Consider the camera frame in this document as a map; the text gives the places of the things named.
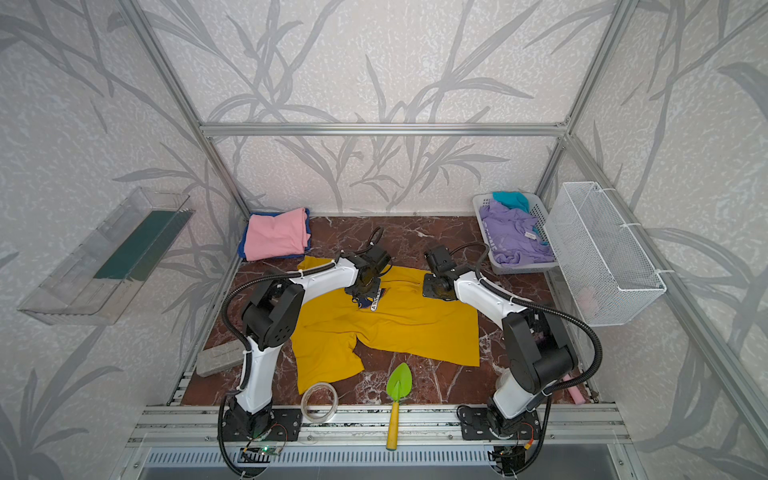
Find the yellow printed t-shirt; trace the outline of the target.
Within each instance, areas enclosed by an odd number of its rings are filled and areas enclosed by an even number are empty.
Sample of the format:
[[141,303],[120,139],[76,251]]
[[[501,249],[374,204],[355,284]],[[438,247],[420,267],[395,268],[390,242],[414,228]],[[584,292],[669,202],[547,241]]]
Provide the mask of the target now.
[[461,366],[480,365],[478,312],[459,301],[422,295],[426,273],[394,267],[381,281],[375,307],[360,307],[342,289],[305,303],[291,336],[297,387],[304,393],[364,370],[354,349],[417,355]]

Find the grey plastic laundry basket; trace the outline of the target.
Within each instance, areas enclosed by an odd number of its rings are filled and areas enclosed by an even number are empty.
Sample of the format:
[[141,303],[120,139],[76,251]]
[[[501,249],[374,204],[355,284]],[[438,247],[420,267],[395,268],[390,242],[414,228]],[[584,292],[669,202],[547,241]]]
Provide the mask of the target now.
[[[548,216],[546,208],[544,207],[543,203],[540,201],[540,199],[536,195],[530,194],[530,193],[523,193],[523,194],[527,197],[530,203],[529,214],[537,218],[537,224],[534,231],[541,237],[541,239],[545,242],[546,245],[549,245],[551,247],[549,239],[547,238],[547,235],[544,229],[544,225],[546,223],[547,216]],[[492,193],[478,194],[472,198],[472,206],[480,227],[482,239],[488,245],[489,243],[488,243],[486,231],[482,225],[479,210],[482,206],[486,206],[491,199],[493,199]],[[550,270],[557,265],[557,261],[555,259],[555,261],[551,263],[533,264],[533,265],[528,265],[524,267],[503,266],[494,261],[491,254],[491,249],[489,253],[489,261],[490,261],[493,272],[498,275],[541,273],[541,272]]]

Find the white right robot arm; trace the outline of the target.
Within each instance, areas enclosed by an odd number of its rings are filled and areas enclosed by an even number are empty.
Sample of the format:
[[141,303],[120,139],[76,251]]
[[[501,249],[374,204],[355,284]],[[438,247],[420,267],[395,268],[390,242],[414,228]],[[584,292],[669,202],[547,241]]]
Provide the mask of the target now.
[[477,266],[458,264],[445,246],[428,250],[425,259],[430,270],[423,287],[426,297],[471,306],[503,331],[509,372],[496,387],[491,413],[512,420],[556,390],[570,387],[566,376],[578,359],[556,311],[502,289]]

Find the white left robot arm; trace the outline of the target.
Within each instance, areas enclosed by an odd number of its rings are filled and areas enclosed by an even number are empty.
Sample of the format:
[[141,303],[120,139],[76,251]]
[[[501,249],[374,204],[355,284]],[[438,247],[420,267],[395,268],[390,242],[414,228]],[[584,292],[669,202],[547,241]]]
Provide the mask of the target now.
[[222,322],[243,346],[241,377],[223,401],[221,427],[233,427],[247,438],[257,438],[272,425],[272,381],[280,350],[296,330],[301,309],[311,300],[336,290],[362,307],[373,302],[380,278],[388,272],[391,256],[371,245],[343,252],[336,259],[308,270],[267,275],[236,289],[254,290],[241,312],[242,329],[222,306]]

